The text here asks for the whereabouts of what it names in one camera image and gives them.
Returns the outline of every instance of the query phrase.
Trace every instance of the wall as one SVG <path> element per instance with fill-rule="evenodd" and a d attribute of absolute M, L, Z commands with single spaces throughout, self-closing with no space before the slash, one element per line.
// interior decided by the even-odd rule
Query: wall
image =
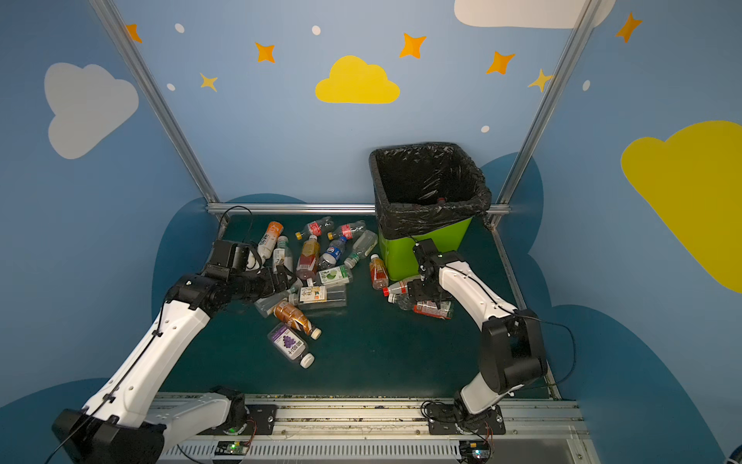
<path fill-rule="evenodd" d="M 502 221 L 527 303 L 576 332 L 560 387 L 604 464 L 716 463 L 742 441 L 740 17 L 618 0 Z M 559 378 L 570 344 L 546 336 Z"/>
<path fill-rule="evenodd" d="M 372 201 L 379 146 L 518 151 L 582 0 L 116 4 L 222 200 L 331 203 Z"/>
<path fill-rule="evenodd" d="M 40 463 L 150 324 L 160 238 L 200 193 L 85 0 L 3 2 L 0 43 L 0 454 Z"/>

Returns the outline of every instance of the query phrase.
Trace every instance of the cloud decal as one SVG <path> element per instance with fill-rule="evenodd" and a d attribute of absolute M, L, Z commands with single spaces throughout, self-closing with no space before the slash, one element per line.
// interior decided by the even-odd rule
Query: cloud decal
<path fill-rule="evenodd" d="M 88 153 L 139 107 L 136 88 L 114 79 L 98 65 L 51 65 L 44 77 L 44 92 L 55 115 L 49 125 L 49 142 L 68 160 Z"/>
<path fill-rule="evenodd" d="M 332 65 L 329 78 L 317 84 L 315 95 L 327 103 L 391 103 L 399 97 L 399 87 L 388 80 L 381 66 L 349 55 Z"/>
<path fill-rule="evenodd" d="M 699 122 L 666 142 L 636 140 L 621 167 L 696 261 L 719 284 L 742 293 L 742 125 Z"/>
<path fill-rule="evenodd" d="M 594 25 L 608 16 L 616 0 L 604 0 Z M 456 0 L 453 13 L 469 26 L 571 29 L 582 11 L 583 0 Z"/>

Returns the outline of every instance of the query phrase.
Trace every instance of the blue wall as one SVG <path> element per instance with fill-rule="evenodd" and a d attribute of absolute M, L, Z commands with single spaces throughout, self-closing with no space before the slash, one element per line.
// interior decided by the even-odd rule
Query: blue wall
<path fill-rule="evenodd" d="M 615 35 L 629 13 L 643 23 L 625 42 Z M 742 294 L 696 261 L 621 164 L 642 137 L 742 123 L 740 18 L 738 1 L 618 0 L 502 221 L 529 306 L 578 332 L 578 369 L 562 392 L 580 401 L 606 464 L 715 463 L 742 442 Z M 721 163 L 736 149 L 697 155 Z M 715 179 L 681 181 L 718 201 Z M 704 215 L 688 211 L 687 220 L 703 227 Z M 549 332 L 559 377 L 571 351 L 563 333 Z"/>
<path fill-rule="evenodd" d="M 116 4 L 137 25 L 136 46 L 223 200 L 370 202 L 368 155 L 379 146 L 452 141 L 479 166 L 518 151 L 542 97 L 528 86 L 540 69 L 551 74 L 569 35 L 472 27 L 450 0 Z M 420 59 L 400 58 L 405 33 L 427 37 Z M 255 42 L 275 46 L 275 63 L 258 62 Z M 516 55 L 505 75 L 487 74 L 496 51 Z M 399 98 L 321 102 L 315 86 L 346 55 L 380 65 Z M 201 87 L 201 74 L 217 78 L 216 92 Z"/>
<path fill-rule="evenodd" d="M 65 159 L 50 144 L 51 65 L 95 64 L 134 83 L 85 0 L 4 2 L 0 43 L 0 422 L 33 439 L 3 433 L 0 449 L 6 462 L 39 463 L 56 446 L 51 419 L 82 406 L 151 322 L 160 238 L 200 193 L 141 93 L 85 156 Z M 19 446 L 23 457 L 11 452 Z"/>

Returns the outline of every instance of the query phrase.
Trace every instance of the black trash bag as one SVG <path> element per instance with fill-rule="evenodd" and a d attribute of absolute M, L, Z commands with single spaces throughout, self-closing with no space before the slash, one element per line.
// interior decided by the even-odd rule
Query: black trash bag
<path fill-rule="evenodd" d="M 388 240 L 427 234 L 490 208 L 485 175 L 455 143 L 380 148 L 369 165 L 378 226 Z"/>

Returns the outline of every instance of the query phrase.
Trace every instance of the bottle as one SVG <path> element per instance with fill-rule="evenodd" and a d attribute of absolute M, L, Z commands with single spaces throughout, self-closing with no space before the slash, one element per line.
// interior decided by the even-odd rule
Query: bottle
<path fill-rule="evenodd" d="M 365 220 L 357 220 L 356 222 L 352 222 L 350 224 L 344 224 L 337 229 L 335 229 L 334 232 L 328 232 L 327 238 L 330 240 L 334 240 L 338 237 L 345 237 L 348 240 L 351 238 L 358 238 L 361 236 L 361 233 L 366 230 L 366 221 Z"/>
<path fill-rule="evenodd" d="M 281 235 L 273 250 L 273 272 L 276 272 L 276 266 L 282 264 L 289 272 L 294 272 L 294 258 L 291 256 L 289 248 L 289 238 Z"/>
<path fill-rule="evenodd" d="M 301 248 L 299 262 L 296 264 L 296 276 L 305 281 L 317 277 L 317 257 L 320 255 L 320 244 L 317 235 L 310 235 Z"/>
<path fill-rule="evenodd" d="M 292 284 L 288 290 L 274 293 L 273 295 L 266 296 L 265 298 L 257 300 L 255 302 L 255 309 L 260 313 L 262 317 L 266 318 L 273 314 L 273 308 L 275 308 L 276 304 L 287 299 L 292 293 L 298 292 L 301 286 L 301 279 L 296 279 L 296 282 L 294 282 L 294 284 Z"/>
<path fill-rule="evenodd" d="M 450 319 L 452 314 L 450 301 L 442 301 L 440 307 L 434 301 L 418 301 L 413 311 L 439 319 Z"/>
<path fill-rule="evenodd" d="M 279 301 L 275 308 L 273 308 L 273 315 L 276 316 L 279 321 L 288 324 L 292 329 L 304 331 L 305 334 L 312 337 L 314 340 L 320 338 L 320 335 L 322 335 L 322 330 L 319 330 L 318 327 L 312 325 L 304 313 L 288 301 Z"/>
<path fill-rule="evenodd" d="M 278 236 L 281 234 L 282 231 L 283 225 L 281 223 L 272 221 L 270 224 L 268 224 L 266 233 L 257 244 L 257 253 L 263 259 L 263 261 L 271 257 L 271 254 L 273 253 L 273 247 L 276 245 L 276 240 L 278 240 Z"/>
<path fill-rule="evenodd" d="M 321 237 L 325 232 L 331 231 L 333 227 L 335 227 L 335 223 L 332 222 L 332 218 L 325 216 L 324 218 L 308 223 L 301 232 L 296 232 L 296 239 L 303 240 L 310 235 Z"/>
<path fill-rule="evenodd" d="M 327 251 L 320 257 L 320 263 L 318 267 L 322 270 L 329 269 L 338 262 L 340 256 L 345 251 L 345 243 L 348 239 L 341 235 L 339 238 L 331 241 L 327 247 Z"/>
<path fill-rule="evenodd" d="M 401 295 L 402 293 L 407 293 L 407 285 L 411 281 L 416 281 L 421 278 L 422 277 L 419 274 L 413 275 L 412 277 L 403 278 L 399 282 L 395 282 L 394 284 L 391 284 L 388 287 L 384 287 L 381 290 L 384 292 L 384 296 L 389 296 L 390 294 Z"/>
<path fill-rule="evenodd" d="M 345 265 L 348 269 L 353 269 L 361 259 L 367 257 L 377 243 L 378 235 L 370 230 L 364 231 L 360 237 L 356 238 L 353 244 L 353 253 L 345 258 Z"/>
<path fill-rule="evenodd" d="M 390 293 L 387 296 L 387 301 L 389 301 L 390 303 L 396 303 L 397 306 L 405 311 L 412 311 L 415 307 L 415 302 L 409 295 L 397 295 L 395 293 Z"/>
<path fill-rule="evenodd" d="M 306 342 L 286 324 L 279 324 L 271 330 L 268 340 L 289 361 L 298 362 L 304 369 L 315 361 L 314 355 L 307 350 Z"/>
<path fill-rule="evenodd" d="M 344 285 L 304 287 L 300 293 L 289 295 L 289 303 L 305 311 L 343 307 L 348 305 L 348 293 Z"/>
<path fill-rule="evenodd" d="M 381 290 L 384 287 L 389 286 L 389 274 L 387 268 L 384 266 L 384 262 L 378 255 L 371 255 L 371 263 L 369 264 L 371 271 L 371 287 L 374 290 Z"/>
<path fill-rule="evenodd" d="M 319 272 L 320 284 L 339 285 L 353 282 L 353 273 L 344 264 Z"/>

